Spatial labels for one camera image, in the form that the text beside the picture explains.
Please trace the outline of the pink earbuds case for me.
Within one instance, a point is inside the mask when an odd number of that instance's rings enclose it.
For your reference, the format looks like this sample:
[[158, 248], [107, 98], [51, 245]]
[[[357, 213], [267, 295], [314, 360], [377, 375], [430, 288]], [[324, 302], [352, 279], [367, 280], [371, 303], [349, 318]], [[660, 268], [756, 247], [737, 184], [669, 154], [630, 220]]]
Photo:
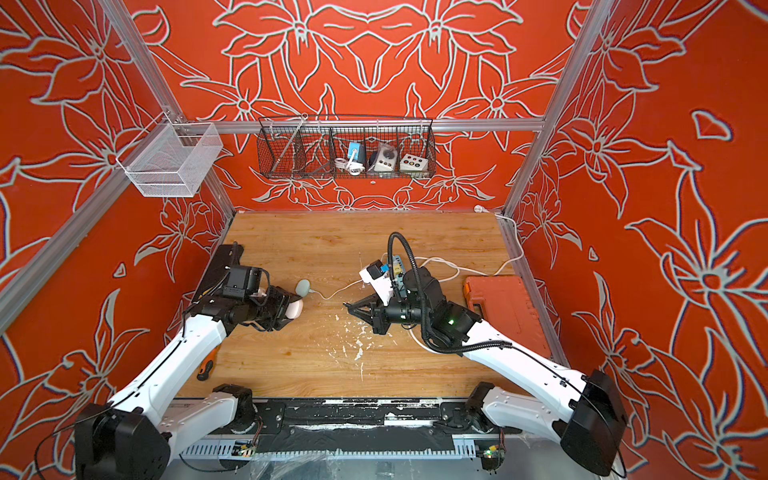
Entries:
[[303, 301], [302, 300], [296, 300], [291, 302], [285, 311], [285, 316], [289, 320], [295, 320], [297, 319], [303, 311]]

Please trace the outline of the mint green earbuds case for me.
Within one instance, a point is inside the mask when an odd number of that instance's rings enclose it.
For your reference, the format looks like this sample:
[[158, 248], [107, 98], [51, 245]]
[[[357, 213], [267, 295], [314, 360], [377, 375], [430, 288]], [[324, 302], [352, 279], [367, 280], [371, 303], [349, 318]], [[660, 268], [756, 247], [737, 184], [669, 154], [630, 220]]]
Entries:
[[301, 279], [295, 288], [295, 293], [300, 297], [306, 297], [311, 292], [311, 284], [308, 279]]

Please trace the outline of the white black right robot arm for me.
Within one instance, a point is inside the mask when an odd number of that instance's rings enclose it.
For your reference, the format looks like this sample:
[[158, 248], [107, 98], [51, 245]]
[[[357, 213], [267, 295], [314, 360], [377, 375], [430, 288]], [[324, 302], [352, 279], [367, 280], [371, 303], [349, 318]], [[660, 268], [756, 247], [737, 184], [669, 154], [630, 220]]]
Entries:
[[594, 475], [626, 477], [621, 442], [628, 415], [615, 381], [599, 369], [585, 374], [513, 341], [480, 315], [448, 300], [399, 232], [390, 234], [387, 245], [396, 243], [403, 246], [409, 265], [395, 268], [388, 251], [385, 260], [364, 267], [360, 279], [374, 292], [347, 304], [348, 313], [377, 335], [386, 334], [393, 324], [417, 326], [426, 350], [461, 356], [511, 380], [540, 406], [526, 406], [485, 384], [475, 389], [471, 408], [500, 429], [512, 427], [557, 443]]

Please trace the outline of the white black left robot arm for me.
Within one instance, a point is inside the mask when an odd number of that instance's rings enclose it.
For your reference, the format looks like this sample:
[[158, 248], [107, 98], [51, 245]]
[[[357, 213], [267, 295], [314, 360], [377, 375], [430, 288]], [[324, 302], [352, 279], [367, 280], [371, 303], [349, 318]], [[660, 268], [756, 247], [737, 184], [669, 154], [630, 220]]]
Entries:
[[301, 295], [274, 286], [268, 273], [235, 265], [191, 306], [173, 340], [104, 405], [83, 409], [74, 427], [78, 479], [159, 479], [190, 446], [220, 428], [262, 428], [252, 391], [223, 384], [174, 415], [181, 387], [239, 325], [279, 331], [303, 310]]

